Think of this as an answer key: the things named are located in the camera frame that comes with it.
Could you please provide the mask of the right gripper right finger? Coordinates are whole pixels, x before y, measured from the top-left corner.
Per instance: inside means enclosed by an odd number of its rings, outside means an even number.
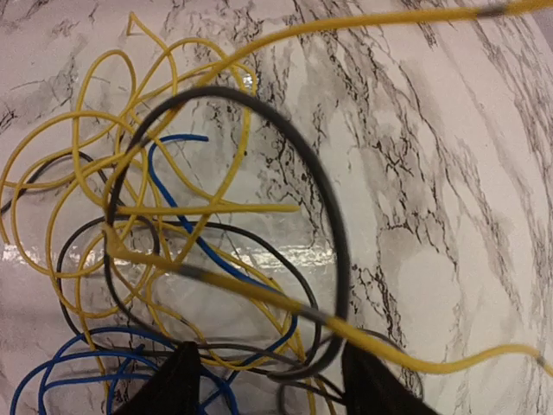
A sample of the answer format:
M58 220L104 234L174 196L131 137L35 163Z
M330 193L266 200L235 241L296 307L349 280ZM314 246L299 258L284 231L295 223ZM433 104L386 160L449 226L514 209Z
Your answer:
M347 342L341 355L346 413L376 415L434 415L374 354Z

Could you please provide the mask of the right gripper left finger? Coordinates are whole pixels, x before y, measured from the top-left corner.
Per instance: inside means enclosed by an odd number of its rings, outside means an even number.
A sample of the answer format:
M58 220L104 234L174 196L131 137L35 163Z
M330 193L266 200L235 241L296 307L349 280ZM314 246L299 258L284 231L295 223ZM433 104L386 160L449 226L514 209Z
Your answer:
M117 415L196 414L200 396L200 354L197 344L184 342Z

